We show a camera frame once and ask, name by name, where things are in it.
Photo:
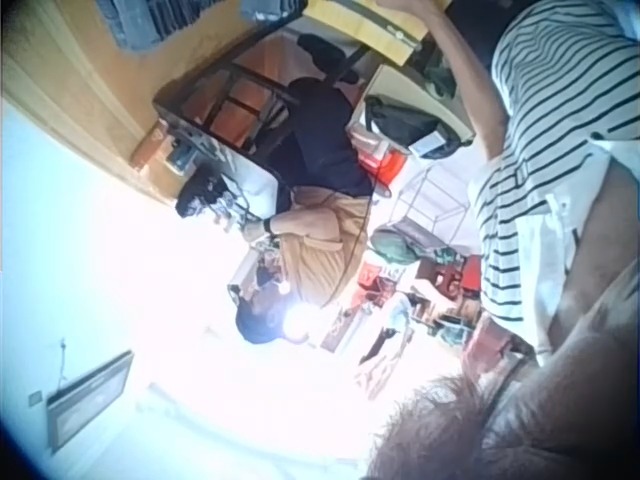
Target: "wooden desk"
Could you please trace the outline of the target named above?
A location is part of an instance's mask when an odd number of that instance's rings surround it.
[[[444,10],[451,0],[437,2]],[[357,13],[362,7],[388,21],[390,27],[385,29]],[[427,28],[414,16],[381,8],[375,0],[309,0],[304,15],[368,45],[398,65],[404,65],[413,45],[427,34]]]

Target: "bright light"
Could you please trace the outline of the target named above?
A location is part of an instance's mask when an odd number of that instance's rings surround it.
[[[308,303],[298,303],[291,307],[282,325],[285,337],[293,341],[302,340],[319,321],[320,311],[319,307]]]
[[[278,292],[280,292],[280,295],[286,295],[290,291],[291,291],[291,284],[286,280],[278,284]]]

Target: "white shirt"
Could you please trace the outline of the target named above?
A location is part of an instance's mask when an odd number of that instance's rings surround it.
[[[541,363],[611,157],[639,177],[639,51],[601,0],[541,0],[496,50],[493,77],[511,118],[502,158],[469,186],[483,243],[482,302]]]

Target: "lamp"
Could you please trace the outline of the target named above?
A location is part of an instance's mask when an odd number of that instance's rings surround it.
[[[309,329],[317,324],[320,317],[320,308],[309,303],[297,303],[286,313],[282,332],[287,340],[302,342],[309,335]]]

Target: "wristband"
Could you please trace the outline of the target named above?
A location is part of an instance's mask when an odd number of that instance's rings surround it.
[[[266,233],[268,233],[270,236],[273,237],[273,230],[271,230],[271,219],[267,218],[266,220],[264,220],[262,222],[262,228],[264,228],[264,231]]]

